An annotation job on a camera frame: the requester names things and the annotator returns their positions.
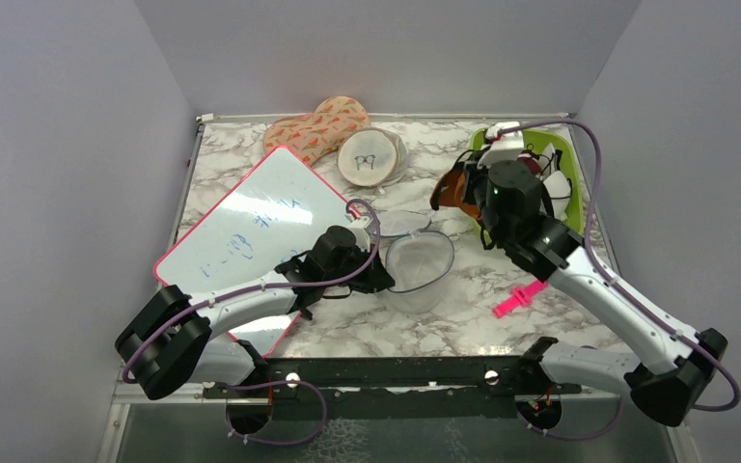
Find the grey mesh laundry bag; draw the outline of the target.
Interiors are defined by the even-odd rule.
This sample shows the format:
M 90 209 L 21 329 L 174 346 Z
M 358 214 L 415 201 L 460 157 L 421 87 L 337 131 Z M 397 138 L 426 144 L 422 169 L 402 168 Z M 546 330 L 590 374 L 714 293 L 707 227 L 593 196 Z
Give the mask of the grey mesh laundry bag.
M 422 314 L 433 310 L 446 296 L 455 249 L 451 239 L 433 230 L 427 213 L 392 210 L 379 215 L 383 265 L 395 284 L 380 293 L 392 311 Z

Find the orange bra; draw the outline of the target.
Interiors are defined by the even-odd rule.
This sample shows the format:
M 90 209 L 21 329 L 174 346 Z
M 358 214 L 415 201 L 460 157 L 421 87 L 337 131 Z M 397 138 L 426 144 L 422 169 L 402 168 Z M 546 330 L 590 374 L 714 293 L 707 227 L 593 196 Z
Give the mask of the orange bra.
M 475 204 L 466 203 L 464 200 L 464 188 L 466 177 L 461 167 L 453 167 L 444 173 L 436 182 L 429 197 L 429 205 L 432 210 L 437 211 L 441 206 L 460 209 L 465 215 L 479 221 L 480 209 Z

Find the black and white bra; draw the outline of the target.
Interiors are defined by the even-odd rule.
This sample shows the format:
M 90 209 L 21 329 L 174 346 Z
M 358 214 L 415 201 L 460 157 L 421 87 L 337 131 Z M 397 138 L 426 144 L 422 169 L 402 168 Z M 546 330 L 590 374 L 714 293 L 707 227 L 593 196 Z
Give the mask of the black and white bra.
M 572 197 L 573 186 L 570 178 L 563 173 L 561 168 L 563 152 L 556 149 L 553 144 L 548 144 L 542 153 L 535 154 L 543 157 L 541 163 L 544 166 L 544 172 L 538 178 L 550 196 L 555 217 L 565 221 L 568 218 L 566 209 Z

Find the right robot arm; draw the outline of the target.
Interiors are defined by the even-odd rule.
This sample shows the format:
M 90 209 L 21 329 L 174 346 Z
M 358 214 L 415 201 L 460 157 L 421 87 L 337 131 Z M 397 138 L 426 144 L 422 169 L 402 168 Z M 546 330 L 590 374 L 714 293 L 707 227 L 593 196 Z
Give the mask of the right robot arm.
M 630 399 L 647 417 L 676 427 L 698 400 L 727 349 L 714 328 L 700 331 L 669 315 L 597 258 L 588 241 L 552 213 L 545 186 L 520 161 L 479 168 L 461 163 L 461 201 L 474 205 L 487 249 L 565 293 L 633 351 L 623 357 L 550 339 L 539 340 L 518 367 L 520 384 L 540 393 L 578 384 Z

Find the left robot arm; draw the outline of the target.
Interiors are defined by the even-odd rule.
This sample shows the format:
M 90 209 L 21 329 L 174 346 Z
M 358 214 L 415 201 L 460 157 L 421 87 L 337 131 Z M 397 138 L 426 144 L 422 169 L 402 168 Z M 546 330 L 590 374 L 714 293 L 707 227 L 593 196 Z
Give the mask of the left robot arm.
M 150 400 L 204 381 L 227 381 L 240 395 L 254 395 L 264 383 L 261 354 L 239 340 L 229 354 L 232 365 L 217 368 L 206 351 L 211 340 L 270 316 L 309 317 L 310 306 L 330 287 L 373 294 L 395 284 L 366 231 L 331 226 L 312 249 L 253 282 L 195 296 L 176 285 L 159 289 L 115 341 L 125 363 L 122 379 Z

